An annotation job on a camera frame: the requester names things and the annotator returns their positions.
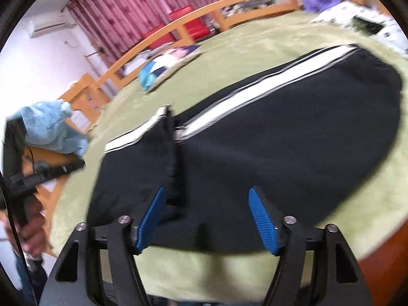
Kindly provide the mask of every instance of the light blue towel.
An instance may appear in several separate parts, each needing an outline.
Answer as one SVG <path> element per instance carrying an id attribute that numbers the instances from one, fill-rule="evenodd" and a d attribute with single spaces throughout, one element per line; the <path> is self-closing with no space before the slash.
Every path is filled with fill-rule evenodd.
<path id="1" fill-rule="evenodd" d="M 65 122 L 71 115 L 71 105 L 64 100 L 56 100 L 23 107 L 13 118 L 23 118 L 28 146 L 82 156 L 88 147 L 88 139 Z"/>

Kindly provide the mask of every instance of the pink curtain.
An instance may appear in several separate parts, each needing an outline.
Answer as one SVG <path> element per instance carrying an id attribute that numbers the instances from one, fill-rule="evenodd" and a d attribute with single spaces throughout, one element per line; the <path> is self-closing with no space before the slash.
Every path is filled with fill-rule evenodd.
<path id="1" fill-rule="evenodd" d="M 142 39 L 171 21 L 168 14 L 191 4 L 200 8 L 218 0 L 71 0 L 68 10 L 111 65 Z"/>

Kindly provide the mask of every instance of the red chair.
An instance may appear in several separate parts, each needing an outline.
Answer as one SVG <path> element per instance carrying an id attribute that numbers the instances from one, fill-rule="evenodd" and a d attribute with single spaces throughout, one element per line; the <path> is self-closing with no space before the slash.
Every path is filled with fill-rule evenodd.
<path id="1" fill-rule="evenodd" d="M 175 21 L 176 19 L 179 19 L 193 11 L 194 8 L 190 4 L 188 4 L 187 6 L 181 9 L 169 13 L 169 15 L 171 19 Z M 198 40 L 200 38 L 203 38 L 204 36 L 208 36 L 211 34 L 210 29 L 207 26 L 205 26 L 205 24 L 200 18 L 196 18 L 193 19 L 191 22 L 185 23 L 184 27 L 186 28 L 188 34 L 191 35 L 191 37 L 194 40 Z"/>
<path id="2" fill-rule="evenodd" d="M 148 38 L 149 36 L 156 33 L 161 28 L 164 28 L 163 24 L 160 24 L 159 26 L 156 26 L 153 30 L 151 30 L 151 31 L 147 32 L 146 34 L 144 34 L 143 39 Z M 150 49 L 156 49 L 156 48 L 159 48 L 160 46 L 162 46 L 162 45 L 164 45 L 166 43 L 171 43 L 171 42 L 175 42 L 175 41 L 176 41 L 176 39 L 174 39 L 174 36 L 171 33 L 167 33 L 164 36 L 162 36 L 161 38 L 157 39 L 152 44 L 150 44 L 149 48 Z"/>

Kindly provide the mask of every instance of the blue gripper pad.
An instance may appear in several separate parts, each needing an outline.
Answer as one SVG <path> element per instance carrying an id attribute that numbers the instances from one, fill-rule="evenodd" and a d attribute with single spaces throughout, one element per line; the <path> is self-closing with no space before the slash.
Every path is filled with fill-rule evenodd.
<path id="1" fill-rule="evenodd" d="M 270 251 L 272 255 L 276 255 L 281 247 L 278 242 L 279 229 L 272 222 L 255 188 L 249 190 L 248 202 L 265 248 Z"/>
<path id="2" fill-rule="evenodd" d="M 154 230 L 159 223 L 165 206 L 166 197 L 164 195 L 164 188 L 161 187 L 156 193 L 156 196 L 154 196 L 145 216 L 143 217 L 143 220 L 140 222 L 137 231 L 137 241 L 135 247 L 140 253 L 152 243 Z"/>

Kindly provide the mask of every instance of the metal screw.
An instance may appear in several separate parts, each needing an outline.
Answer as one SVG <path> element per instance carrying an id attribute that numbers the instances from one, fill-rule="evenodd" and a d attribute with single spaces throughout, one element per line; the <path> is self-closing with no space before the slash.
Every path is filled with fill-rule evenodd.
<path id="1" fill-rule="evenodd" d="M 293 216 L 285 216 L 284 220 L 287 224 L 295 224 L 297 222 Z"/>
<path id="2" fill-rule="evenodd" d="M 77 231 L 82 231 L 86 229 L 86 223 L 82 222 L 82 223 L 78 223 L 77 226 L 75 227 L 75 230 Z"/>
<path id="3" fill-rule="evenodd" d="M 336 233 L 337 231 L 339 231 L 339 228 L 337 228 L 337 226 L 334 224 L 329 224 L 327 226 L 327 230 L 329 230 L 331 233 Z"/>
<path id="4" fill-rule="evenodd" d="M 130 216 L 123 215 L 119 217 L 118 222 L 121 224 L 128 223 L 130 221 Z"/>

